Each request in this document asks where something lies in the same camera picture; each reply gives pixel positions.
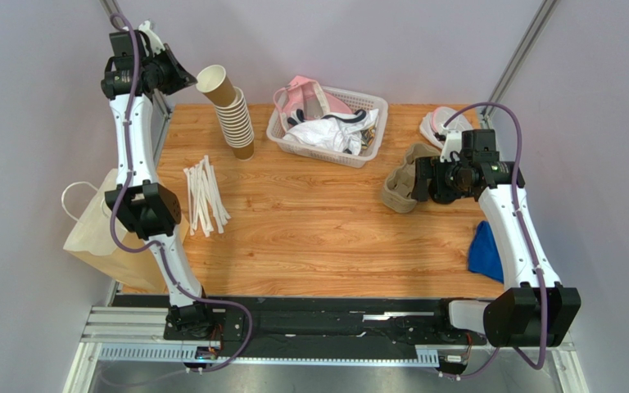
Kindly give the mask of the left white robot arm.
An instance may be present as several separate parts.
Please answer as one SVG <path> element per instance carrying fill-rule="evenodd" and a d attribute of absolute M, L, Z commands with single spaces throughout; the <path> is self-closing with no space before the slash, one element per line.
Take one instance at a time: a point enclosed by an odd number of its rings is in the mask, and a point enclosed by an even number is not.
<path fill-rule="evenodd" d="M 170 47 L 154 34 L 126 28 L 110 35 L 112 57 L 101 81 L 115 118 L 118 174 L 105 193 L 111 232 L 121 224 L 141 246 L 121 245 L 129 253 L 152 254 L 170 292 L 166 322 L 177 332 L 205 333 L 214 320 L 203 288 L 188 265 L 180 239 L 179 199 L 160 183 L 152 148 L 153 95 L 172 95 L 196 83 Z"/>

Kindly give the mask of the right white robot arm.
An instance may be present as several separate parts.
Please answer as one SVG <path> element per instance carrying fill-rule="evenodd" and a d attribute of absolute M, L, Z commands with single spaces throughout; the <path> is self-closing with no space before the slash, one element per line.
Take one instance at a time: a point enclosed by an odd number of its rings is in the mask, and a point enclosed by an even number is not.
<path fill-rule="evenodd" d="M 494 347 L 560 346 L 581 297 L 562 284 L 542 250 L 518 164 L 500 159 L 494 131 L 464 131 L 458 150 L 416 158 L 414 169 L 416 201 L 478 202 L 500 257 L 505 292 L 492 301 L 446 299 L 449 325 L 483 335 Z"/>

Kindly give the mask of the brown paper coffee cup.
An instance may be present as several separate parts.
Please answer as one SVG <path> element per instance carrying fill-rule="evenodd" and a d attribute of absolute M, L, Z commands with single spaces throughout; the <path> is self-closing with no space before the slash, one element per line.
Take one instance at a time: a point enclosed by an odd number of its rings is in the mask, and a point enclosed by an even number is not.
<path fill-rule="evenodd" d="M 227 70 L 222 65 L 209 65 L 196 76 L 196 89 L 215 106 L 230 106 L 237 94 Z"/>

